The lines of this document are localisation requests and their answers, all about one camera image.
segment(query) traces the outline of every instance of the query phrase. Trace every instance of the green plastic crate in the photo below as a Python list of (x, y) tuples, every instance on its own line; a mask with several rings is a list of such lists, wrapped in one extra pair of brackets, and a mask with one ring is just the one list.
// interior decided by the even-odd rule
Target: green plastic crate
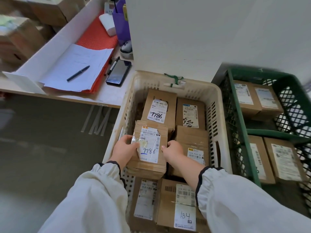
[[(272, 85), (284, 113), (270, 123), (252, 124), (242, 116), (233, 80)], [(305, 212), (311, 215), (311, 102), (298, 79), (292, 74), (253, 68), (230, 68), (220, 84), (223, 96), (230, 157), (234, 174), (241, 175), (261, 187), (248, 135), (274, 137), (291, 141), (303, 164), (308, 182), (299, 185), (294, 197), (284, 197), (284, 193), (294, 188), (282, 184), (263, 185), (263, 189), (280, 203), (296, 211), (295, 206), (303, 204)]]

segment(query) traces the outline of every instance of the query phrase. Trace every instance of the white sleeve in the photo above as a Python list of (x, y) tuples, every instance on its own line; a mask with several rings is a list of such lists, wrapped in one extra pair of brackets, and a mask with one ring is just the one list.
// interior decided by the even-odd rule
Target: white sleeve
[(94, 165), (78, 177), (39, 232), (130, 232), (125, 220), (127, 191), (120, 174), (117, 162)]
[(310, 232), (311, 219), (273, 199), (250, 180), (204, 168), (196, 201), (212, 233)]

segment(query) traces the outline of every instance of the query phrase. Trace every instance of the stack of papers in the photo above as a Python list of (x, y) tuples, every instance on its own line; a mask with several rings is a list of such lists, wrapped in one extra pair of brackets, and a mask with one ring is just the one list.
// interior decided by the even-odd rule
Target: stack of papers
[[(81, 92), (83, 90), (90, 90), (112, 51), (113, 49), (91, 50), (72, 44), (49, 69), (40, 82), (44, 83), (45, 87), (64, 91)], [(82, 74), (67, 82), (68, 78), (86, 66), (90, 67)]]

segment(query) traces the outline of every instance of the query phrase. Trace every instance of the person's left hand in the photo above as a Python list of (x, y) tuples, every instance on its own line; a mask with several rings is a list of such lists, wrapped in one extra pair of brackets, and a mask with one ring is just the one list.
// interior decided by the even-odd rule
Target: person's left hand
[(133, 144), (127, 144), (126, 141), (131, 140), (133, 136), (124, 135), (114, 146), (112, 151), (112, 156), (109, 161), (116, 161), (120, 165), (121, 171), (130, 161), (134, 154), (137, 154), (137, 148), (139, 147), (139, 142), (134, 142)]

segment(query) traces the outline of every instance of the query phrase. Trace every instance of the hand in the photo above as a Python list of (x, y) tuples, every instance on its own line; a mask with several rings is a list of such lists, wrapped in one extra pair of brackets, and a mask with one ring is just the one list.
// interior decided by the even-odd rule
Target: hand
[(130, 161), (133, 155), (137, 154), (139, 142), (128, 145), (126, 141), (132, 139), (131, 135), (124, 135), (114, 146), (112, 156), (109, 161), (116, 161), (120, 165), (121, 171)]
[(169, 141), (167, 144), (169, 145), (169, 147), (166, 148), (164, 145), (162, 145), (161, 150), (163, 152), (165, 160), (169, 164), (172, 164), (172, 162), (176, 160), (178, 156), (183, 156), (184, 151), (178, 141)]

